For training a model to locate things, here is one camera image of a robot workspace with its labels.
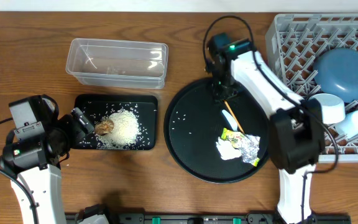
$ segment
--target clear plastic container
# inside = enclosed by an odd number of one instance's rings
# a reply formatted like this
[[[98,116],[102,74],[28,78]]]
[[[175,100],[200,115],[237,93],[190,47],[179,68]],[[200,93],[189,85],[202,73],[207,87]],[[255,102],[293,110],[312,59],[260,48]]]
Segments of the clear plastic container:
[[[73,40],[66,72],[84,85],[161,89],[168,46],[126,40]]]

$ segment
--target crumpled foil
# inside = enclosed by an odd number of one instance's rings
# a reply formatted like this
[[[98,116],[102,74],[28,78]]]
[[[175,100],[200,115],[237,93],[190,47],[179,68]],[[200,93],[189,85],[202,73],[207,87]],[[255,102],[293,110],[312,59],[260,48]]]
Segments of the crumpled foil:
[[[242,161],[254,164],[258,159],[260,137],[245,134],[245,138],[241,139],[241,151]]]

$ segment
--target wooden surface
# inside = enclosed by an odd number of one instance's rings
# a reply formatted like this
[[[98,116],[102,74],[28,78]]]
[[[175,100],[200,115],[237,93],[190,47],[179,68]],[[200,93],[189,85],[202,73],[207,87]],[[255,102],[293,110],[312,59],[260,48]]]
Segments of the wooden surface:
[[[245,213],[273,210],[279,198],[278,170],[269,161],[253,177],[235,184],[209,184],[186,173],[172,159],[163,136],[163,117],[173,96],[208,75],[201,42],[221,14],[117,12],[0,12],[0,120],[11,116],[8,103],[48,94],[60,113],[69,113],[82,93],[141,94],[158,98],[158,137],[151,151],[74,151],[62,167],[66,212],[106,203],[121,212]],[[240,14],[253,28],[266,58],[264,35],[275,14]],[[246,33],[226,21],[218,31]],[[168,73],[162,90],[86,86],[65,71],[70,42],[76,37],[163,42],[169,46]],[[0,125],[0,155],[12,121]],[[358,223],[358,164],[341,164],[328,175],[315,175],[312,209],[349,213]],[[9,181],[0,175],[0,223],[22,223]]]

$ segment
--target wire rack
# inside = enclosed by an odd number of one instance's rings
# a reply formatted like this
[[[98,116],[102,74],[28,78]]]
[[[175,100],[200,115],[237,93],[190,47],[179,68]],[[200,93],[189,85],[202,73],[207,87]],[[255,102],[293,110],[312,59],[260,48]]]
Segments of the wire rack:
[[[358,51],[358,14],[279,14],[266,36],[269,67],[294,92],[308,98],[321,93],[314,82],[318,71],[313,70],[315,60],[336,48]],[[358,105],[346,105],[346,113]],[[334,126],[329,130],[339,144],[341,162],[358,162],[358,135],[346,139],[338,135]],[[334,147],[326,135],[326,150],[320,162],[334,160]]]

